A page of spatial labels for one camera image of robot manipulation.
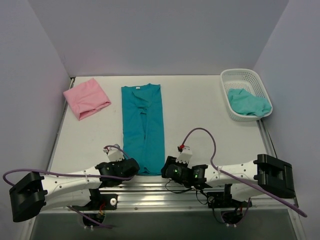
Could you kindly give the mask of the teal t shirt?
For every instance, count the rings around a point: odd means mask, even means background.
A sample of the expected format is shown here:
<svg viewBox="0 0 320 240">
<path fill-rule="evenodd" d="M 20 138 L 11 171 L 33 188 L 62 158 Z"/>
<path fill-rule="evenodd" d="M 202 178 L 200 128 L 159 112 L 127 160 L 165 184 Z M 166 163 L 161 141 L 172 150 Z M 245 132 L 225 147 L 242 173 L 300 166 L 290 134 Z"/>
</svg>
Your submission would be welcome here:
<svg viewBox="0 0 320 240">
<path fill-rule="evenodd" d="M 140 175 L 161 175 L 165 164 L 161 86 L 123 86 L 121 104 L 123 150 L 137 161 Z"/>
</svg>

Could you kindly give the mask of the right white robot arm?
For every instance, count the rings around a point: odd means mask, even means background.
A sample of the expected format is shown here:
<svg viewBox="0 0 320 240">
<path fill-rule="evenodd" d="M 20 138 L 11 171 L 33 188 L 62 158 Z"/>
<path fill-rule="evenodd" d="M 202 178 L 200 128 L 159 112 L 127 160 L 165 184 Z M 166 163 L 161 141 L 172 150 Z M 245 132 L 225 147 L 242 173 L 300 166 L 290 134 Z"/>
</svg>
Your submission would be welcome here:
<svg viewBox="0 0 320 240">
<path fill-rule="evenodd" d="M 292 165 L 267 154 L 258 154 L 253 161 L 217 169 L 206 164 L 188 167 L 187 163 L 168 156 L 161 177 L 197 190 L 231 184 L 231 188 L 222 193 L 223 203 L 230 207 L 253 197 L 254 194 L 249 193 L 252 185 L 263 189 L 263 194 L 270 193 L 282 199 L 296 197 Z"/>
</svg>

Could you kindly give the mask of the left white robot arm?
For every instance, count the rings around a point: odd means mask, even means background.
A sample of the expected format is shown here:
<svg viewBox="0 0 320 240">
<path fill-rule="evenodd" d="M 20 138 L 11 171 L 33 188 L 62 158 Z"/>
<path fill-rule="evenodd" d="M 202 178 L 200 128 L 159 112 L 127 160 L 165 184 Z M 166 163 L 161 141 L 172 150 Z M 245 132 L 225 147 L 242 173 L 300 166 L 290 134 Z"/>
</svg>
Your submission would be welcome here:
<svg viewBox="0 0 320 240">
<path fill-rule="evenodd" d="M 67 206 L 80 211 L 115 210 L 118 197 L 103 195 L 100 189 L 117 187 L 139 170 L 133 158 L 102 162 L 74 173 L 28 170 L 9 190 L 13 221 L 24 222 L 42 211 Z"/>
</svg>

